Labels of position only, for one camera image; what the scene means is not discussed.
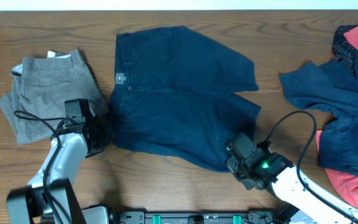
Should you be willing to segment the navy blue shorts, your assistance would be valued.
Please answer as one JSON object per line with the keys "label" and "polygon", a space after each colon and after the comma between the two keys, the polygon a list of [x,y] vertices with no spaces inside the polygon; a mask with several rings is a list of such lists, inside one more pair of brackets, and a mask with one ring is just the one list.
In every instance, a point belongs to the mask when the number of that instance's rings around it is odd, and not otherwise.
{"label": "navy blue shorts", "polygon": [[116,37],[109,100],[117,147],[226,172],[226,143],[252,138],[260,106],[252,60],[184,26]]}

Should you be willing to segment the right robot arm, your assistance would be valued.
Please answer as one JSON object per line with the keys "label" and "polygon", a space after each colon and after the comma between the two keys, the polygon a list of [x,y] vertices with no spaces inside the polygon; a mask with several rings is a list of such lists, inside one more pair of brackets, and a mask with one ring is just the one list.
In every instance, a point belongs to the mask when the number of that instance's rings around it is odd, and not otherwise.
{"label": "right robot arm", "polygon": [[358,223],[358,209],[309,179],[277,153],[232,156],[226,165],[247,190],[266,190],[303,213],[301,223]]}

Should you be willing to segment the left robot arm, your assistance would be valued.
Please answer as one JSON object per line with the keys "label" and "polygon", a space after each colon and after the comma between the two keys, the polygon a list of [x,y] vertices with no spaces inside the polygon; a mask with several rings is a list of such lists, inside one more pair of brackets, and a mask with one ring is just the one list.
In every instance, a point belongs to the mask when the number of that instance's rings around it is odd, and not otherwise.
{"label": "left robot arm", "polygon": [[11,223],[113,223],[111,209],[98,204],[81,208],[73,184],[84,159],[104,151],[112,141],[111,127],[101,119],[62,121],[51,137],[51,149],[40,170],[7,196]]}

